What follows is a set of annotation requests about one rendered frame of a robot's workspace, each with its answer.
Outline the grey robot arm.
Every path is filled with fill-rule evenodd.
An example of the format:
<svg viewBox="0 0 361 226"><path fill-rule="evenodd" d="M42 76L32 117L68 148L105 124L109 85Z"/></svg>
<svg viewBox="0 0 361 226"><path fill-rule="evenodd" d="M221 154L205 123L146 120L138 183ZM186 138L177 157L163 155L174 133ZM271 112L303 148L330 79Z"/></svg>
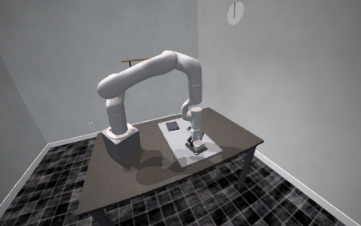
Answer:
<svg viewBox="0 0 361 226"><path fill-rule="evenodd" d="M193 107L191 111L188 111L189 106L202 102L201 65L192 57L166 50L161 55L141 62L119 74L109 75L99 83L98 94L106 99L106 111L110 121L107 134L110 138L123 139L132 132L132 126L126 123L125 91L136 83L157 75L164 75L174 69L187 74L189 99L183 104L181 110L183 120L191 122L187 130L202 128L203 109Z"/></svg>

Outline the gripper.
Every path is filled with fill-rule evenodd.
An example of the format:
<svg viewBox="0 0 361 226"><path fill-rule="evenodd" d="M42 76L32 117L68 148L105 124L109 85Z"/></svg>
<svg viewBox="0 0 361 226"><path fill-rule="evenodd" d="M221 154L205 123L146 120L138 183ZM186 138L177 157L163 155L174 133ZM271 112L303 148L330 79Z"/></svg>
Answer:
<svg viewBox="0 0 361 226"><path fill-rule="evenodd" d="M199 139L202 140L204 133L202 128L200 130L194 130L191 128L191 133L190 138L187 141L190 143L190 146L193 147L193 142ZM192 142L190 139L192 140Z"/></svg>

